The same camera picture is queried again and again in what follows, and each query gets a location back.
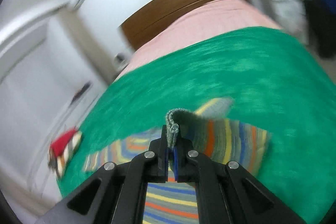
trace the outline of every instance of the brown headboard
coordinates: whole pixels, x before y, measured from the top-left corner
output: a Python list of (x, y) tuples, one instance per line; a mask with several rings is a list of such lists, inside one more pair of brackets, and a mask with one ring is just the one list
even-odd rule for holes
[(212, 0), (152, 0), (126, 19), (121, 28), (137, 50), (176, 19), (209, 1)]

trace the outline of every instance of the red object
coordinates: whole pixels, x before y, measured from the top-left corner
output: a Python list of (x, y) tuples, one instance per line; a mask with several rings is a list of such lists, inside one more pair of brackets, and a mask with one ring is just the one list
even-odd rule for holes
[(75, 127), (71, 128), (68, 131), (65, 131), (61, 136), (51, 143), (50, 149), (53, 150), (55, 157), (61, 156), (63, 154), (65, 147), (76, 132), (77, 129)]

